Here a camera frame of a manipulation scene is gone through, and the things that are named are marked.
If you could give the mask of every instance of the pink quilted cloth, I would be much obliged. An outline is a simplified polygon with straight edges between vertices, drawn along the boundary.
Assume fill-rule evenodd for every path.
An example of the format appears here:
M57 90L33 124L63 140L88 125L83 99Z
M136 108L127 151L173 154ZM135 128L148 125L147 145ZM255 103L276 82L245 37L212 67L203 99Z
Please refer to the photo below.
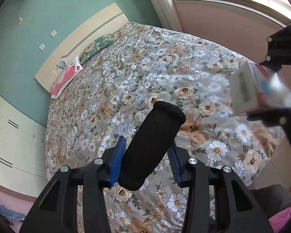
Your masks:
M291 207L283 211L280 211L278 214L275 214L269 218L269 223L271 224L274 233L278 233L283 226L289 221L291 217Z

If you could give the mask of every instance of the cabinet door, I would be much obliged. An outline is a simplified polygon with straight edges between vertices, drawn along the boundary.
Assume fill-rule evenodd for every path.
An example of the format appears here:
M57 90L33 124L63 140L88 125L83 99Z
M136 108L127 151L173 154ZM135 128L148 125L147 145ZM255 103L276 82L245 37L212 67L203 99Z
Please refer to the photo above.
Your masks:
M16 108L14 108L11 104L5 101L0 96L0 115L4 117L7 121L18 127L19 129L33 134L34 121L29 117L25 116L23 113L19 112Z
M39 177L0 160L0 185L15 192L38 197L47 184L47 179Z
M45 133L46 128L35 123L31 148L31 158L33 162L31 173L42 177L46 177Z
M31 154L32 138L0 115L0 158L30 172L26 157Z

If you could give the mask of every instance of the beige headboard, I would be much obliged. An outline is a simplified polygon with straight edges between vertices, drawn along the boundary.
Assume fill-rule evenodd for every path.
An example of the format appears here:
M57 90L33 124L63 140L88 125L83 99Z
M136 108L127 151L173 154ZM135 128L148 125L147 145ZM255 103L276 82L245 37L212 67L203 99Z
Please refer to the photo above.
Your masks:
M61 69L56 69L61 60L69 63L74 56L81 58L91 42L104 34L114 33L126 23L126 16L115 3L99 11L62 41L37 72L36 80L50 93L61 72Z

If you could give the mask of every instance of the bed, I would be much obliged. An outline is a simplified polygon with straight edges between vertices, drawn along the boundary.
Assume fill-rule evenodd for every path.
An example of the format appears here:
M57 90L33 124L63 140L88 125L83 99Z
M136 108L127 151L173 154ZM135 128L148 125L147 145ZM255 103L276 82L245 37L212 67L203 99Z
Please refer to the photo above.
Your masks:
M83 64L60 98L51 100L47 178L62 165L80 167L101 157L120 135L128 146L153 104L166 101L186 115L177 146L207 166L231 166L250 186L284 135L280 128L232 116L228 76L246 58L206 39L134 22L113 38L113 44ZM187 194L187 188L175 184L165 155L139 191L117 183L104 189L111 231L179 232ZM214 208L210 190L211 215ZM84 232L82 213L79 187L79 232Z

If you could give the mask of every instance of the teal wall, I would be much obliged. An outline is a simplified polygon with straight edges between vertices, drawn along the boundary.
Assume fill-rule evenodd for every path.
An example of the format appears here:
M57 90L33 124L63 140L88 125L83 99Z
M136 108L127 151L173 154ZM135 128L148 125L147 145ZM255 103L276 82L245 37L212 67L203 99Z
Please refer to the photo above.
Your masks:
M46 126L50 94L34 76L71 32L114 2L128 20L161 26L150 0L6 0L0 9L1 97Z

